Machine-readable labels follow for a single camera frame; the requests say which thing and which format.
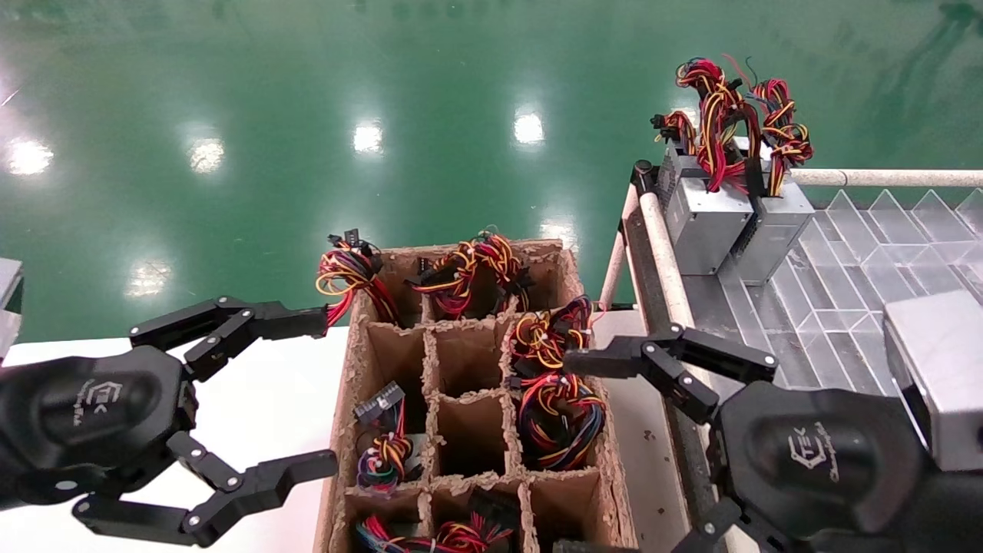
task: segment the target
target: power supply unit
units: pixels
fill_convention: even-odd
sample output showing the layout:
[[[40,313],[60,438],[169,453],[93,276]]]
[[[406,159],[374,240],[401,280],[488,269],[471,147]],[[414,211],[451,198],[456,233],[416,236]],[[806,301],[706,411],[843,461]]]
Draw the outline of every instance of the power supply unit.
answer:
[[[966,290],[885,305],[888,365],[942,470],[983,469],[983,307]]]
[[[747,196],[730,186],[707,192],[703,179],[680,178],[665,214],[679,273],[714,275],[753,214]]]
[[[756,208],[731,253],[741,280],[747,285],[763,286],[816,211],[788,176],[781,185],[781,196],[759,198]]]

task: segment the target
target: wire bundle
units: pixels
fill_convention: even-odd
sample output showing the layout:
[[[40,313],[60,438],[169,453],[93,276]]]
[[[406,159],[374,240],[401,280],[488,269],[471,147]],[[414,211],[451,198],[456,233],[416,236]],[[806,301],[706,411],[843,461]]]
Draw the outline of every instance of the wire bundle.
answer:
[[[497,285],[505,291],[505,298],[514,294],[519,298],[519,309],[529,308],[529,283],[527,271],[512,253],[508,239],[488,230],[466,242],[459,242],[457,249],[437,260],[420,283],[409,282],[410,287],[434,299],[437,306],[451,319],[464,316],[474,297],[472,284],[479,267],[491,269]],[[497,311],[507,306],[498,303]]]
[[[372,515],[355,524],[359,542],[373,553],[484,553],[491,545],[512,534],[477,513],[470,522],[445,522],[434,538],[395,536]]]
[[[460,319],[471,303],[471,282],[478,270],[478,259],[471,242],[458,242],[457,249],[434,263],[436,274],[450,279],[437,283],[410,283],[410,287],[434,299],[437,306],[453,319]]]
[[[406,437],[406,400],[388,410],[394,430],[373,440],[359,457],[359,487],[389,495],[406,480],[406,460],[413,454],[413,441]]]
[[[328,306],[324,333],[327,334],[327,329],[333,327],[348,312],[358,290],[366,291],[382,322],[395,324],[396,304],[385,284],[378,278],[381,270],[381,253],[378,248],[365,240],[349,244],[337,236],[329,238],[335,249],[321,254],[315,288],[324,295],[340,295],[341,300]]]
[[[762,128],[765,141],[772,148],[772,170],[768,177],[768,195],[778,196],[789,167],[796,167],[812,157],[809,130],[792,121],[795,101],[788,95],[788,83],[768,79],[758,83],[747,97],[761,103],[765,111]]]
[[[519,298],[519,311],[529,309],[529,293],[522,281],[522,264],[512,254],[512,246],[508,239],[500,234],[482,230],[471,243],[475,248],[475,257],[494,271],[498,287],[508,294]]]
[[[727,159],[726,146],[733,138],[736,124],[747,125],[748,157],[756,159],[761,152],[761,130],[758,112],[746,103],[736,90],[739,83],[728,83],[723,70],[705,58],[693,58],[676,69],[676,84],[693,88],[700,95],[700,137],[696,148],[697,162],[710,175],[707,191],[718,192],[725,179],[744,174],[744,158]],[[734,184],[747,193],[741,184]]]
[[[530,458],[544,470],[583,466],[604,428],[606,407],[576,375],[543,374],[522,381],[519,435]]]
[[[553,314],[527,313],[512,332],[512,364],[522,359],[539,362],[548,370],[563,366],[563,353],[569,347],[587,347],[585,331],[590,328],[593,304],[582,295]]]
[[[669,115],[656,115],[652,123],[661,130],[656,136],[656,142],[663,136],[679,137],[683,152],[686,155],[696,155],[696,130],[685,113],[676,110]]]

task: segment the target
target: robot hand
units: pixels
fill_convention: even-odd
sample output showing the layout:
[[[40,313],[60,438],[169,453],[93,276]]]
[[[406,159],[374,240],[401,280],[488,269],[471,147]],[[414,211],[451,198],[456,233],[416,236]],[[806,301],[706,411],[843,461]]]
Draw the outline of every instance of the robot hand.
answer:
[[[719,396],[682,363],[747,386]],[[671,325],[572,350],[565,370],[642,376],[697,424],[710,425],[707,460],[720,501],[673,550],[711,551],[736,525],[762,551],[979,551],[983,474],[939,470],[901,399],[771,384],[764,351]]]
[[[246,515],[283,505],[293,486],[332,476],[331,450],[236,472],[195,441],[195,381],[215,375],[258,338],[319,336],[323,308],[206,301],[137,325],[133,349],[0,372],[0,510],[86,495],[73,509],[97,534],[207,547]],[[204,338],[185,362],[165,351]],[[174,461],[214,493],[186,511],[121,501]]]

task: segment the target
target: green epoxy floor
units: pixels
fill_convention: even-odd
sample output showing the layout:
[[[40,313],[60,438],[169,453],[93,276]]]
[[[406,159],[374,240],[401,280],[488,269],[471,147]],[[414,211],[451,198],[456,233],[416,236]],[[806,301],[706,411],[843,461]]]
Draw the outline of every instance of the green epoxy floor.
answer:
[[[601,287],[648,118],[780,76],[814,167],[983,168],[983,8],[829,0],[7,0],[0,256],[22,341],[220,294],[322,301],[329,232],[561,236]]]

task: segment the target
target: black connector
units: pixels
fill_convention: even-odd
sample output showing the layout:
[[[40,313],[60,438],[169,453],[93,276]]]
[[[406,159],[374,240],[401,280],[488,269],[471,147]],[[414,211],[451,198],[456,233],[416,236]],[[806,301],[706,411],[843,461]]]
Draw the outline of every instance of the black connector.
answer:
[[[355,407],[355,416],[362,424],[371,426],[382,417],[383,413],[403,401],[404,398],[406,398],[406,394],[403,393],[403,389],[395,382],[390,382],[372,399]]]
[[[505,494],[476,487],[468,499],[468,510],[503,528],[519,531],[519,502]]]
[[[525,378],[536,378],[540,376],[540,373],[542,372],[537,370],[535,361],[525,358],[516,361],[515,364],[512,365],[512,368],[515,369],[515,372],[519,376],[523,376]]]
[[[523,267],[515,274],[515,278],[505,283],[505,291],[513,295],[518,295],[522,290],[528,290],[533,287],[534,284],[533,278],[529,276],[529,268]]]
[[[561,539],[553,544],[552,553],[642,553],[642,550]]]
[[[434,267],[434,262],[425,258],[417,258],[417,276],[421,276]]]
[[[359,229],[358,228],[353,228],[351,230],[346,230],[345,231],[345,242],[348,242],[348,245],[349,246],[351,246],[353,248],[357,248],[359,246],[359,242],[360,242],[360,240],[359,240]]]

